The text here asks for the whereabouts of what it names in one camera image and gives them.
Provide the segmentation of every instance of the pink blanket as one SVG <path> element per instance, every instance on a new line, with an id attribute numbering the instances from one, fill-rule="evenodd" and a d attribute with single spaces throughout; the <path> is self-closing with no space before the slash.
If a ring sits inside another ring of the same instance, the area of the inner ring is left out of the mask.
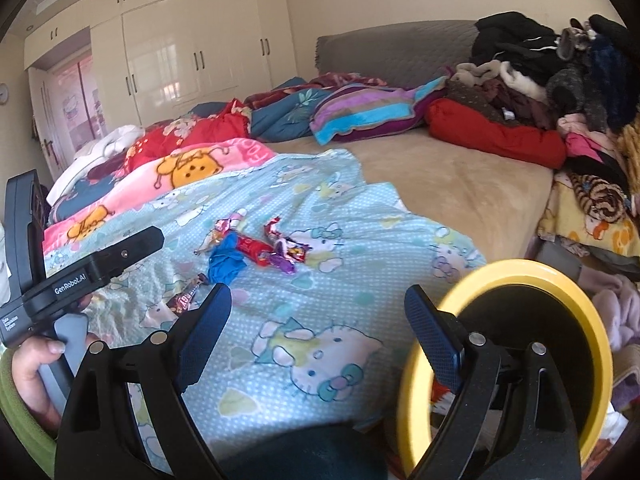
<path id="1" fill-rule="evenodd" d="M 65 221 L 46 229 L 44 253 L 86 238 L 109 220 L 187 184 L 226 171 L 261 166 L 276 154 L 253 139 L 231 139 L 175 150 L 140 166 L 107 195 Z"/>

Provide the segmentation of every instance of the green sleeve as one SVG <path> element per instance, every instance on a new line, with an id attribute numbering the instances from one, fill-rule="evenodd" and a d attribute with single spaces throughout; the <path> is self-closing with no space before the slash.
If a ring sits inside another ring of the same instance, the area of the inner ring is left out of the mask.
<path id="1" fill-rule="evenodd" d="M 13 358 L 11 350 L 5 351 L 0 358 L 0 410 L 24 449 L 53 478 L 56 442 L 38 425 L 18 395 L 11 372 Z"/>

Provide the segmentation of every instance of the hand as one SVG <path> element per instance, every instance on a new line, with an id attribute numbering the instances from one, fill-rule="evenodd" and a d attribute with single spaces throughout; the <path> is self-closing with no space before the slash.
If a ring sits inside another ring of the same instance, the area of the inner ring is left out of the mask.
<path id="1" fill-rule="evenodd" d="M 87 346 L 94 341 L 98 341 L 98 337 L 88 333 Z M 49 365 L 57 361 L 64 352 L 63 342 L 34 336 L 15 351 L 12 362 L 12 375 L 20 398 L 37 423 L 49 433 L 58 430 L 61 418 L 47 395 L 38 368 L 40 365 Z"/>

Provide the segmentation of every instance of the fingernail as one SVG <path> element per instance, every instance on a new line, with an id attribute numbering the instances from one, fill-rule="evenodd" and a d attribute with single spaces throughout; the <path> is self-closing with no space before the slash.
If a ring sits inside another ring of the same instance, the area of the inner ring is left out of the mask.
<path id="1" fill-rule="evenodd" d="M 65 353 L 65 344 L 62 341 L 49 341 L 47 342 L 47 348 L 52 354 Z"/>

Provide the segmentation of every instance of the wardrobe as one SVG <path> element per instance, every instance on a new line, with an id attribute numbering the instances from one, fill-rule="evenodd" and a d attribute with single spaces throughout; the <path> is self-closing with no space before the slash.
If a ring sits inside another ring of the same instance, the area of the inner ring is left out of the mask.
<path id="1" fill-rule="evenodd" d="M 109 131 L 173 119 L 202 102 L 244 100 L 297 75 L 287 0 L 81 0 L 27 37 L 25 68 L 80 32 L 90 33 Z M 38 84 L 46 94 L 46 82 Z M 51 108 L 35 114 L 39 130 L 47 118 L 47 138 L 55 137 Z"/>

